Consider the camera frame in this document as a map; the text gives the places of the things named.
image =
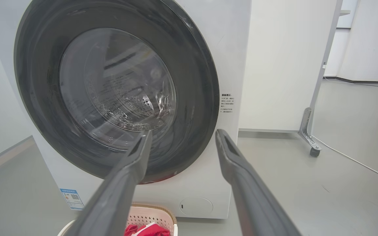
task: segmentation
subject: washing machine front panel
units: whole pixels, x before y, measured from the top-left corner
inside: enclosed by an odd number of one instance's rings
[[[191,17],[207,42],[219,77],[220,95],[234,96],[233,112],[219,112],[216,128],[227,130],[236,140],[251,0],[177,0],[177,3]],[[57,186],[76,190],[86,205],[102,179],[73,165],[45,140],[32,123],[18,92],[13,67],[14,42],[20,20],[29,4],[30,0],[0,0],[0,59]],[[222,178],[215,140],[211,138],[201,156],[180,174],[153,184],[138,185],[134,200],[164,205],[178,217],[227,218],[230,196],[231,187]],[[201,215],[183,213],[180,203],[194,197],[211,202],[212,211]]]
[[[144,184],[190,166],[213,134],[215,66],[173,1],[34,0],[14,52],[36,127],[63,157],[99,178],[141,130],[153,130]]]

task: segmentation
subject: black baseboard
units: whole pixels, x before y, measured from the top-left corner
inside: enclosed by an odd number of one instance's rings
[[[343,79],[339,77],[324,77],[327,79],[337,79],[343,82],[353,83],[353,84],[378,84],[378,81],[355,81],[355,80],[349,80],[349,79]]]

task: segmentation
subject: laundry basket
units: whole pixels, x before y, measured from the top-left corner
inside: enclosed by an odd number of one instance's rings
[[[65,225],[57,236],[63,236],[73,222],[74,220]],[[168,229],[170,231],[170,236],[177,236],[176,218],[167,209],[155,205],[132,204],[129,209],[126,226],[137,225],[138,227],[141,227],[148,225],[151,222],[156,222],[159,226]]]

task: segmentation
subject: floor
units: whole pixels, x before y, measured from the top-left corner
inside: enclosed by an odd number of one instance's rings
[[[378,170],[378,87],[324,81],[313,134]],[[297,134],[240,132],[238,146],[304,236],[378,235],[378,174]],[[0,167],[0,236],[57,235],[79,212],[65,200],[32,146]],[[178,219],[179,235],[241,235],[227,220]]]

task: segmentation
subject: blue and white sticker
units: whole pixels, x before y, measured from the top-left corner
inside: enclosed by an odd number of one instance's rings
[[[71,209],[84,209],[84,204],[76,190],[60,188],[60,191]]]

